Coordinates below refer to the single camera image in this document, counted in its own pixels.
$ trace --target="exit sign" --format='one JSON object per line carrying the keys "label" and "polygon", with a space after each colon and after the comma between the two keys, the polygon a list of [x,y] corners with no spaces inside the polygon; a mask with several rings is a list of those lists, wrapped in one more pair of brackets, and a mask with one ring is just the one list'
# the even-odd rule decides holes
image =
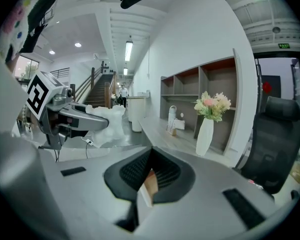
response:
{"label": "exit sign", "polygon": [[288,43],[279,43],[280,49],[290,49],[290,45]]}

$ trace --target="staircase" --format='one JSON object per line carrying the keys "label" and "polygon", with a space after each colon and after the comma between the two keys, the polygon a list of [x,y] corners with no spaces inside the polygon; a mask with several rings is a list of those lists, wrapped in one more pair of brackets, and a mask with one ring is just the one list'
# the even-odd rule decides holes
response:
{"label": "staircase", "polygon": [[99,81],[94,85],[84,104],[91,105],[93,108],[105,107],[105,82],[111,82],[112,74],[104,74]]}

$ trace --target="stair railing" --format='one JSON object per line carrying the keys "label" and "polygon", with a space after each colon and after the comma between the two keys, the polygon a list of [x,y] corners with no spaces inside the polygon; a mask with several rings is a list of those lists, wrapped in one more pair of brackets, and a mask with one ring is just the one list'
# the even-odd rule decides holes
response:
{"label": "stair railing", "polygon": [[74,93],[73,95],[74,101],[78,102],[89,87],[91,87],[92,90],[95,84],[95,80],[100,74],[101,74],[101,67],[99,67],[96,71],[95,68],[93,67],[91,70],[91,75],[87,77],[87,79],[79,86],[78,89],[75,89],[76,87],[74,86],[74,84],[73,87],[71,86],[72,93]]}
{"label": "stair railing", "polygon": [[108,109],[111,109],[112,94],[116,94],[116,82],[117,74],[114,72],[111,82],[104,83],[104,106]]}

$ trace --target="white bottle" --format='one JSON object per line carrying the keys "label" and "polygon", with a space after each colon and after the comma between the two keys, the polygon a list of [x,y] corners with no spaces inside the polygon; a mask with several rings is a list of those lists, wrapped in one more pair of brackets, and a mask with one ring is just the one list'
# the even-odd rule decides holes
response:
{"label": "white bottle", "polygon": [[171,106],[169,109],[169,117],[168,117],[168,124],[172,122],[177,116],[177,107],[176,106]]}

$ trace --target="shelving unit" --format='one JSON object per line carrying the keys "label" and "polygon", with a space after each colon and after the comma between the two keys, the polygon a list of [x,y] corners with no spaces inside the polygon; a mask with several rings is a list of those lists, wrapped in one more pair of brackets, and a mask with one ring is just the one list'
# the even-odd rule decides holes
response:
{"label": "shelving unit", "polygon": [[210,95],[223,93],[231,100],[231,108],[222,116],[221,122],[214,123],[211,148],[223,153],[233,133],[234,122],[237,116],[238,102],[238,66],[234,57],[199,65],[169,77],[161,78],[160,118],[167,119],[169,108],[177,107],[176,117],[185,120],[185,127],[198,137],[204,120],[197,115],[194,107],[197,99],[207,91]]}

